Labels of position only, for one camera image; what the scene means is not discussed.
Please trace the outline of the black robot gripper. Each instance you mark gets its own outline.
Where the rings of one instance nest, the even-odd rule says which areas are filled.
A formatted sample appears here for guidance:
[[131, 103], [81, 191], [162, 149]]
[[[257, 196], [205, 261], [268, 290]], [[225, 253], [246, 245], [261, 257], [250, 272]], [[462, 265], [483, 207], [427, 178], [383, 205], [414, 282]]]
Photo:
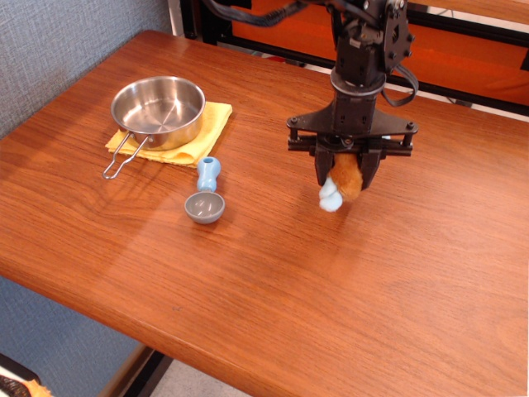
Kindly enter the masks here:
[[325, 108], [288, 120], [288, 148], [314, 156], [320, 186], [334, 165], [334, 155], [359, 155], [362, 190], [371, 185], [385, 156], [411, 155], [418, 126], [377, 110], [377, 100], [384, 95], [382, 86], [337, 88]]

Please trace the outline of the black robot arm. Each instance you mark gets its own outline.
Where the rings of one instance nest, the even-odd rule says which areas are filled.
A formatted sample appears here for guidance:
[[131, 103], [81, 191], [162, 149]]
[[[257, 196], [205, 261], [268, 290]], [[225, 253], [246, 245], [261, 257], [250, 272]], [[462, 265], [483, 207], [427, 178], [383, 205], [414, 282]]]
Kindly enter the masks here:
[[334, 98], [323, 109], [291, 117], [291, 151], [306, 151], [315, 159], [317, 181], [326, 182], [339, 154], [356, 155], [367, 189], [379, 163], [389, 155], [409, 156], [415, 122], [377, 110], [378, 97], [392, 73], [410, 84], [412, 92], [390, 100], [393, 107], [410, 103], [419, 83], [402, 62], [411, 56], [415, 37], [408, 30], [405, 1], [330, 1], [336, 63], [330, 81]]

